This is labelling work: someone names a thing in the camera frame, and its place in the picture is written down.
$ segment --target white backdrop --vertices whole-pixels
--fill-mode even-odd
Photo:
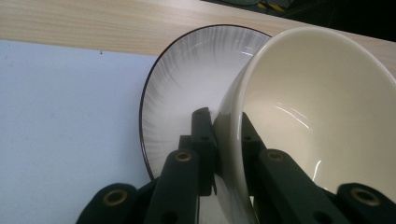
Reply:
[[[149,182],[138,111],[155,59],[0,41],[0,223],[75,223],[99,189]]]

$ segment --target white bowl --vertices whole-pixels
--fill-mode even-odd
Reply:
[[[250,60],[215,121],[223,210],[255,223],[246,186],[245,111],[267,147],[289,153],[319,186],[357,182],[396,200],[396,84],[366,49],[324,28],[276,35]]]

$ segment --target plate rim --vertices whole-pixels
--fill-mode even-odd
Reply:
[[[139,104],[139,140],[140,140],[140,147],[141,147],[141,150],[142,150],[143,160],[144,160],[144,162],[145,162],[146,169],[147,169],[147,171],[148,171],[148,176],[149,176],[150,180],[154,180],[155,177],[154,177],[154,174],[152,173],[151,167],[150,167],[150,165],[149,165],[149,158],[148,158],[148,155],[147,155],[147,152],[146,152],[146,146],[145,146],[145,142],[144,142],[144,138],[143,138],[143,128],[142,128],[142,124],[143,124],[143,123],[142,123],[142,118],[143,118],[143,103],[144,103],[144,100],[145,100],[146,90],[147,90],[147,86],[148,86],[148,84],[149,84],[149,81],[150,81],[150,79],[151,79],[151,75],[152,75],[152,73],[153,73],[153,71],[154,71],[154,68],[156,67],[156,65],[157,65],[157,63],[160,61],[160,59],[163,57],[163,55],[164,55],[166,52],[168,52],[168,50],[169,50],[170,48],[172,48],[172,46],[174,46],[180,39],[184,38],[184,37],[187,36],[187,35],[191,35],[192,33],[195,33],[195,32],[197,32],[197,31],[200,31],[200,30],[204,30],[204,29],[211,28],[211,27],[221,27],[221,26],[224,26],[224,27],[237,27],[237,28],[243,28],[243,29],[247,29],[247,30],[250,30],[250,31],[258,32],[258,33],[260,33],[260,34],[262,34],[262,35],[267,35],[269,38],[272,38],[271,35],[268,35],[268,34],[265,33],[265,32],[262,32],[262,31],[259,31],[259,30],[256,30],[256,29],[253,29],[253,28],[250,28],[250,27],[242,26],[242,25],[235,25],[235,24],[212,24],[212,25],[207,25],[207,26],[199,27],[199,28],[193,29],[193,30],[191,30],[191,31],[188,31],[186,34],[181,35],[181,36],[179,36],[177,39],[175,39],[174,41],[172,41],[172,43],[170,43],[170,44],[163,50],[163,52],[161,52],[161,54],[160,54],[160,55],[158,56],[158,58],[155,60],[154,64],[151,66],[151,68],[150,68],[150,70],[149,70],[149,72],[148,72],[148,76],[147,76],[146,81],[145,81],[145,84],[144,84],[144,86],[143,86],[142,94],[141,94],[141,97],[140,97],[140,104]]]

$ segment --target ceramic dish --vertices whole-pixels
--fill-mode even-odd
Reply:
[[[396,84],[366,49],[324,28],[276,35],[241,71],[215,121],[224,209],[252,223],[241,153],[245,111],[265,145],[288,152],[319,186],[357,182],[396,200]]]
[[[219,25],[172,43],[153,65],[140,106],[140,137],[151,176],[160,175],[179,137],[191,134],[191,113],[221,99],[250,58],[270,37],[245,27]],[[201,199],[200,223],[226,223],[216,197]]]

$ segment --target wooden surface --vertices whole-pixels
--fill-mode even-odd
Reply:
[[[308,26],[198,0],[0,0],[0,39],[159,55],[199,27],[235,24],[268,35]],[[343,33],[396,75],[396,43]]]

